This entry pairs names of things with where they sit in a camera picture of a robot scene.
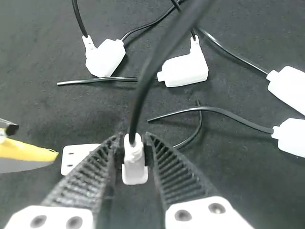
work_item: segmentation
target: white connector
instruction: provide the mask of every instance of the white connector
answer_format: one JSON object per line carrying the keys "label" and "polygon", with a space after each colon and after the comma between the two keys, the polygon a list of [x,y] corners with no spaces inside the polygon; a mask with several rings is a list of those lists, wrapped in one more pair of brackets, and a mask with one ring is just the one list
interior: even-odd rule
{"label": "white connector", "polygon": [[191,37],[190,54],[171,58],[164,62],[162,71],[158,72],[158,81],[165,81],[167,87],[179,87],[206,81],[209,68],[196,36]]}
{"label": "white connector", "polygon": [[126,185],[144,184],[148,180],[148,168],[145,166],[144,145],[141,136],[136,133],[134,145],[130,145],[128,134],[124,137],[124,164],[122,180]]}
{"label": "white connector", "polygon": [[278,148],[290,154],[305,157],[305,120],[289,118],[273,127],[272,138],[278,139]]}
{"label": "white connector", "polygon": [[305,115],[305,73],[286,66],[267,75],[268,90],[277,98]]}
{"label": "white connector", "polygon": [[82,40],[86,47],[86,67],[89,72],[100,78],[111,76],[126,54],[124,43],[106,39],[96,48],[90,35],[83,36]]}

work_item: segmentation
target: yellow tool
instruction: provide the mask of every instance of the yellow tool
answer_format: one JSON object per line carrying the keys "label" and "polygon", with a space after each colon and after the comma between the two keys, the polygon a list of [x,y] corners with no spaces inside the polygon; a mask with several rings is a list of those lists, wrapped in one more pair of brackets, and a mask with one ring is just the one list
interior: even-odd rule
{"label": "yellow tool", "polygon": [[16,124],[0,119],[0,173],[18,172],[47,166],[54,162],[58,152],[51,149],[40,148],[7,138],[7,129],[10,126],[10,135],[18,127]]}

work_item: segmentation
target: black cable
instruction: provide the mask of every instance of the black cable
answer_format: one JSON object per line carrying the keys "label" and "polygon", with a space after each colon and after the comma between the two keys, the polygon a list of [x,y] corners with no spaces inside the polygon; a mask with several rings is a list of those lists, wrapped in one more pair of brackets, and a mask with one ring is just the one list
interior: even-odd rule
{"label": "black cable", "polygon": [[[196,104],[197,104],[197,106],[200,106],[200,102],[198,99],[196,99]],[[191,136],[189,136],[187,139],[185,139],[181,143],[174,145],[173,148],[181,149],[181,148],[187,146],[191,141],[193,141],[197,137],[197,135],[199,134],[199,132],[201,130],[202,123],[203,123],[202,111],[199,111],[198,113],[199,113],[199,124],[198,124],[197,128],[195,129],[194,133],[192,133]]]}
{"label": "black cable", "polygon": [[[181,13],[181,12],[182,12],[182,9],[181,9],[181,7],[180,7],[180,5],[179,5],[179,2],[177,2],[176,0],[171,0],[171,2],[172,2],[172,4],[174,5],[174,7],[177,9],[177,11],[178,11],[179,13]],[[193,40],[195,41],[195,40],[196,40],[196,36],[195,36],[195,32],[194,32],[193,29],[191,30],[191,34],[192,34]]]}
{"label": "black cable", "polygon": [[268,127],[264,127],[264,126],[261,126],[261,125],[258,125],[258,124],[255,124],[253,122],[250,122],[236,114],[233,114],[232,112],[229,112],[229,111],[226,111],[224,109],[221,109],[221,108],[218,108],[218,107],[212,107],[212,106],[195,106],[195,107],[189,107],[187,109],[183,109],[183,110],[178,110],[178,111],[174,111],[174,112],[171,112],[171,113],[168,113],[168,114],[164,114],[164,115],[161,115],[159,117],[155,117],[155,118],[151,118],[151,119],[148,119],[147,121],[148,122],[152,122],[152,121],[156,121],[156,120],[159,120],[161,118],[166,118],[166,117],[169,117],[169,116],[172,116],[172,115],[177,115],[177,114],[182,114],[182,113],[185,113],[185,112],[189,112],[189,111],[211,111],[211,112],[216,112],[216,113],[219,113],[219,114],[222,114],[222,115],[225,115],[235,121],[238,121],[248,127],[251,127],[255,130],[258,130],[258,131],[261,131],[261,132],[264,132],[264,133],[267,133],[267,134],[273,134],[273,129],[271,128],[268,128]]}
{"label": "black cable", "polygon": [[85,37],[88,37],[87,31],[85,29],[85,26],[82,23],[80,10],[78,9],[78,5],[77,5],[77,0],[72,0],[72,6],[73,6],[74,14],[75,14],[76,20],[78,22],[78,25],[79,25],[79,27],[81,29],[82,34]]}
{"label": "black cable", "polygon": [[209,34],[207,31],[205,31],[201,26],[196,26],[196,29],[199,30],[201,33],[203,33],[210,41],[212,41],[214,44],[216,44],[218,47],[220,47],[222,50],[224,50],[226,53],[230,54],[231,56],[235,57],[236,59],[250,65],[251,67],[254,67],[255,69],[261,71],[262,73],[268,75],[270,71],[267,71],[265,68],[259,66],[258,64],[252,62],[251,60],[243,57],[240,54],[234,53],[229,48],[224,47],[223,44],[220,43],[215,37],[213,37],[211,34]]}
{"label": "black cable", "polygon": [[169,27],[168,32],[161,38],[159,45],[145,63],[137,85],[136,97],[131,112],[129,126],[130,144],[134,144],[141,111],[152,81],[171,51],[194,26],[202,13],[204,6],[205,1],[203,0],[193,0],[190,2],[188,7],[179,15],[177,20],[175,20],[175,23]]}
{"label": "black cable", "polygon": [[138,82],[139,78],[137,77],[105,77],[105,78],[94,78],[94,79],[85,79],[85,80],[71,80],[58,82],[57,86],[73,85],[73,84],[83,84],[83,83],[95,83],[95,82],[106,82],[106,81],[120,81],[120,82]]}
{"label": "black cable", "polygon": [[156,20],[148,23],[148,24],[145,24],[145,25],[142,25],[142,26],[139,26],[137,28],[134,28],[130,31],[128,31],[122,38],[121,38],[121,41],[123,42],[128,36],[130,36],[131,34],[133,34],[134,32],[137,32],[139,30],[143,30],[143,29],[146,29],[148,27],[151,27],[151,26],[154,26],[156,24],[158,24],[159,22],[161,22],[164,18],[166,18],[172,11],[173,9],[175,9],[175,6],[171,6],[167,12],[165,14],[163,14],[161,17],[157,18]]}

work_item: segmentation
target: black cloth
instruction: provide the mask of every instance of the black cloth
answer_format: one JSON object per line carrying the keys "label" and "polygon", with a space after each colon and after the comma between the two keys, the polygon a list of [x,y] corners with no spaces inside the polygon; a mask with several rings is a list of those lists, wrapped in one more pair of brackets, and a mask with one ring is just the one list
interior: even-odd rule
{"label": "black cloth", "polygon": [[[135,83],[57,87],[58,81],[90,78],[85,48],[70,1],[2,0],[0,7],[0,117],[20,125],[13,137],[59,152],[66,145],[99,143],[126,132]],[[154,20],[168,0],[80,0],[88,34],[98,46]],[[137,77],[177,16],[126,39],[127,56],[115,76]],[[302,0],[213,1],[201,24],[237,52],[268,70],[290,65],[305,70],[305,3]],[[172,56],[189,52],[191,35]],[[206,82],[166,88],[155,82],[139,132],[171,144],[195,129],[198,113],[149,125],[146,119],[201,104],[234,112],[273,127],[304,118],[268,90],[265,75],[236,61],[200,36],[209,66]],[[203,133],[182,152],[210,178],[222,195],[256,229],[304,228],[305,160],[281,152],[277,141],[218,114],[204,113]],[[0,175],[0,228],[20,209],[39,204],[61,179],[61,155],[48,167]],[[154,189],[118,187],[112,228],[154,228]]]}

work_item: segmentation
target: yellow object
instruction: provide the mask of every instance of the yellow object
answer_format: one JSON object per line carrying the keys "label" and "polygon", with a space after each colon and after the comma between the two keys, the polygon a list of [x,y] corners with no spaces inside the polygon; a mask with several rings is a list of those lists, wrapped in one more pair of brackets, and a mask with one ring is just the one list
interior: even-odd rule
{"label": "yellow object", "polygon": [[0,158],[22,161],[53,162],[58,152],[6,138],[0,144]]}

